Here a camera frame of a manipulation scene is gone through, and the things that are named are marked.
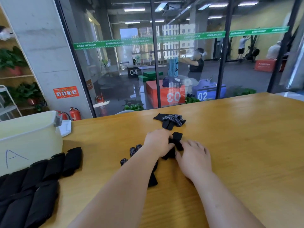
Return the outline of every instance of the sticker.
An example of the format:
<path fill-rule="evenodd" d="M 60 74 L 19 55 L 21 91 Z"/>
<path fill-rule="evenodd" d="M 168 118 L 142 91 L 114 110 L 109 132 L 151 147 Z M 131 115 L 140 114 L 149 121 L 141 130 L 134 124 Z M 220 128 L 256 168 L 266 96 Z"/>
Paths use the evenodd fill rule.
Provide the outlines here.
<path fill-rule="evenodd" d="M 79 96 L 78 89 L 76 86 L 63 87 L 53 89 L 56 95 L 56 98 L 71 98 Z"/>
<path fill-rule="evenodd" d="M 88 90 L 93 89 L 93 84 L 92 84 L 92 81 L 91 81 L 91 80 L 87 80 L 87 81 L 86 81 L 86 84 L 87 84 Z"/>

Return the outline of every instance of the wooden table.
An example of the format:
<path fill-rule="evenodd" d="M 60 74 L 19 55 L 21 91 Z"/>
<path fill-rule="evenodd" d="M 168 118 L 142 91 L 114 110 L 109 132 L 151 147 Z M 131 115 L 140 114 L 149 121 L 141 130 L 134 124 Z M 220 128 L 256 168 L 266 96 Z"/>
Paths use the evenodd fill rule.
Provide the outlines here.
<path fill-rule="evenodd" d="M 267 228 L 304 224 L 304 102 L 268 93 L 132 112 L 72 123 L 63 150 L 81 146 L 82 169 L 60 180 L 54 215 L 42 227 L 66 227 L 143 144 L 161 128 L 159 112 L 183 115 L 173 131 L 206 145 L 214 172 Z M 208 227 L 196 189 L 175 159 L 159 160 L 156 187 L 148 189 L 144 227 Z"/>

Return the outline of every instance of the man in black shirt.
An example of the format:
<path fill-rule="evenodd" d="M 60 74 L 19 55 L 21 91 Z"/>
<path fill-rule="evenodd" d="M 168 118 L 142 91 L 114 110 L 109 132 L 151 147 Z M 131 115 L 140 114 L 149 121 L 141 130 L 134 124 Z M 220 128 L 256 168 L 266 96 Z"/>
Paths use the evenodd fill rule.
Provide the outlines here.
<path fill-rule="evenodd" d="M 207 53 L 204 52 L 203 48 L 198 48 L 194 51 L 193 60 L 191 60 L 190 58 L 179 59 L 180 62 L 190 65 L 189 66 L 190 71 L 188 73 L 188 77 L 194 78 L 197 81 L 201 79 L 201 74 L 204 67 L 203 56 L 205 56 L 206 54 Z"/>

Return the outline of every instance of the red box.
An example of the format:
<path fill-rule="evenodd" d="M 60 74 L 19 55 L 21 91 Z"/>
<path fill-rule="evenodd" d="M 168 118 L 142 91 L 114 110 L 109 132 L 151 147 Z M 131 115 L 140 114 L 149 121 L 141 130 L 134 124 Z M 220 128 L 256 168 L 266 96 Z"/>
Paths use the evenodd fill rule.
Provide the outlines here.
<path fill-rule="evenodd" d="M 163 80 L 159 81 L 161 92 L 161 106 L 170 106 L 185 103 L 185 86 L 180 88 L 163 87 Z M 146 82 L 147 95 L 153 108 L 158 108 L 156 81 Z"/>
<path fill-rule="evenodd" d="M 257 60 L 254 69 L 258 71 L 272 72 L 276 60 Z"/>

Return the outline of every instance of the green stripe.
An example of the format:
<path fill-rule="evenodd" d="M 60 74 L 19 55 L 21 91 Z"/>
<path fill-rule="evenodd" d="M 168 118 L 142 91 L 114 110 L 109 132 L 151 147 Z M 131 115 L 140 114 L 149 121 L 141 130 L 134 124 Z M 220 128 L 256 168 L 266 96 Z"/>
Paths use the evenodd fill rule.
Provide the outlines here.
<path fill-rule="evenodd" d="M 248 35 L 262 35 L 272 33 L 286 33 L 289 26 L 272 27 L 272 28 L 258 28 L 258 29 L 244 29 L 244 30 L 233 30 L 230 31 L 230 37 L 248 36 Z M 159 36 L 157 42 L 177 42 L 177 41 L 191 41 L 211 38 L 223 38 L 225 37 L 225 31 L 215 32 L 204 32 L 204 33 L 191 33 L 191 34 L 179 34 L 170 36 Z M 116 46 L 127 46 L 127 45 L 146 45 L 153 44 L 152 37 L 143 38 L 126 38 L 126 39 L 113 39 L 105 41 L 94 41 L 94 42 L 79 42 L 73 43 L 74 49 L 94 49 L 94 48 L 107 48 Z"/>

